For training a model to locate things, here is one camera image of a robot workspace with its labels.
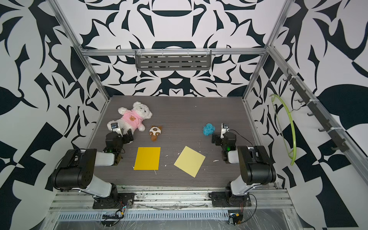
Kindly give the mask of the light yellow square paper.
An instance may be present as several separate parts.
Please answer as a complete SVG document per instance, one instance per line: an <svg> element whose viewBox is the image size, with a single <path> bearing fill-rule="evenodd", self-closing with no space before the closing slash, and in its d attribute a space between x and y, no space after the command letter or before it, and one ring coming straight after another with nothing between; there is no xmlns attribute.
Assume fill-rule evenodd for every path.
<svg viewBox="0 0 368 230"><path fill-rule="evenodd" d="M185 146L174 163L174 166L195 178L205 158L204 155Z"/></svg>

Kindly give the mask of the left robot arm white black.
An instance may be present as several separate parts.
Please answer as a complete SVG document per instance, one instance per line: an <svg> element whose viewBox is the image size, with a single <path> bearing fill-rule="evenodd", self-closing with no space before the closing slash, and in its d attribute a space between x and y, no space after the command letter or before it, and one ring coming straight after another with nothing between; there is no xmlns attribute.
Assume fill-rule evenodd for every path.
<svg viewBox="0 0 368 230"><path fill-rule="evenodd" d="M94 175L95 167L117 166L122 159L123 146L134 140L131 129L123 134L118 128L105 137L106 147L71 149L55 167L52 185L59 191L79 191L94 199L93 209L120 209L131 207L134 193L119 193L117 186Z"/></svg>

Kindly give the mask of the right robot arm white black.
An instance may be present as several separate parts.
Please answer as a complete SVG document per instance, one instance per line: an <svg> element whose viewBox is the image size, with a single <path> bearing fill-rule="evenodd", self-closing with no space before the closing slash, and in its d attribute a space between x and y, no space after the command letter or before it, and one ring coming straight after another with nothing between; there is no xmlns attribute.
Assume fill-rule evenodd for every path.
<svg viewBox="0 0 368 230"><path fill-rule="evenodd" d="M213 134L212 143L222 148L222 159L228 164L237 164L240 175L228 182L224 192L211 192L209 198L212 206L249 207L249 192L259 186L273 183L277 174L264 146L237 146L236 135L226 132Z"/></svg>

